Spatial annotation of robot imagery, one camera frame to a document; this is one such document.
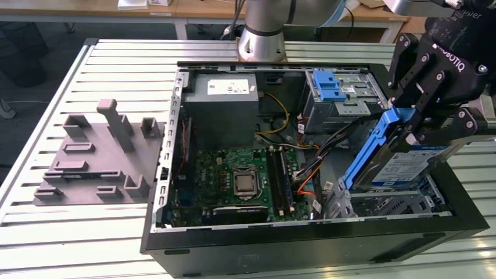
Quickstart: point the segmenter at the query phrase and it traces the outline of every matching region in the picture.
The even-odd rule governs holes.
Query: yellow wire
[[[277,102],[277,104],[279,105],[279,107],[283,109],[285,121],[283,121],[283,125],[281,126],[281,128],[278,128],[275,130],[271,130],[271,131],[254,132],[254,134],[257,134],[257,135],[274,134],[274,133],[282,131],[285,129],[285,127],[287,126],[287,123],[289,123],[289,113],[287,113],[287,110],[285,109],[285,106],[282,105],[282,103],[279,102],[279,100],[277,100],[277,98],[274,97],[274,95],[271,95],[270,93],[263,93],[263,94],[267,95]]]

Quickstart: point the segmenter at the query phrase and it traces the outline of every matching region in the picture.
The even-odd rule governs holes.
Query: metal table
[[[393,46],[287,42],[290,62],[369,62],[389,65]],[[70,112],[101,121],[99,98],[117,99],[129,121],[166,121],[171,80],[179,60],[235,60],[234,43],[219,41],[99,40],[85,45],[0,188],[1,278],[166,278],[138,253],[145,204],[35,207],[41,182]],[[229,278],[479,278],[496,277],[496,142],[475,142],[450,166],[491,226],[401,263],[246,274]]]

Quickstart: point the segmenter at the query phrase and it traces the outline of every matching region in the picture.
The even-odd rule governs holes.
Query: green motherboard
[[[219,206],[262,206],[267,208],[266,221],[307,219],[307,205],[302,197],[293,195],[291,211],[281,214],[273,206],[267,170],[267,149],[231,148],[198,151],[194,159],[193,187],[178,189],[173,210],[174,225],[205,225],[205,214]],[[286,174],[297,170],[293,149],[281,150]]]

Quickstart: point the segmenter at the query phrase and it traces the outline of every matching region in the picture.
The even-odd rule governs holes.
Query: sticker
[[[297,132],[299,134],[303,134],[303,124],[301,124],[301,123],[297,124]]]
[[[322,190],[330,190],[331,186],[333,186],[331,182],[325,182]]]
[[[315,209],[315,211],[319,213],[319,210],[322,210],[322,206],[319,205],[315,199],[313,200],[311,206]]]
[[[394,153],[373,178],[371,184],[391,186],[407,183],[427,166],[427,160],[445,149],[445,146],[414,146],[406,153]]]
[[[249,94],[247,80],[209,80],[207,95],[237,95]]]
[[[149,13],[150,16],[171,16],[170,13]]]
[[[354,93],[354,88],[351,85],[343,85],[341,86],[341,91],[345,93]]]

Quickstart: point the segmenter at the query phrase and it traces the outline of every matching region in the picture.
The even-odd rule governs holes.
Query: label
[[[297,132],[299,134],[303,134],[303,124],[301,124],[301,123],[297,124]]]
[[[170,4],[170,0],[147,0],[149,5],[159,5],[167,6]]]
[[[325,185],[322,187],[322,190],[330,190],[331,186],[333,186],[333,183],[331,182],[329,182],[329,181],[325,182]]]
[[[313,200],[311,206],[315,209],[315,211],[319,213],[319,210],[322,210],[322,206],[319,205],[315,199]]]
[[[149,13],[150,16],[171,16],[170,13]]]
[[[207,95],[249,94],[247,80],[209,80]]]
[[[406,153],[394,153],[371,184],[391,186],[407,183],[427,166],[429,158],[441,154],[445,149],[445,146],[414,146]]]
[[[341,91],[345,93],[354,93],[354,88],[351,85],[343,85],[341,86]]]
[[[457,68],[458,72],[461,73],[465,70],[465,63],[459,60],[459,58],[455,55],[453,55],[450,52],[447,52],[446,50],[443,50],[435,44],[431,45],[431,48],[433,49],[438,49],[442,52],[442,54],[446,56],[446,58],[449,59],[449,61],[453,64],[453,66]]]

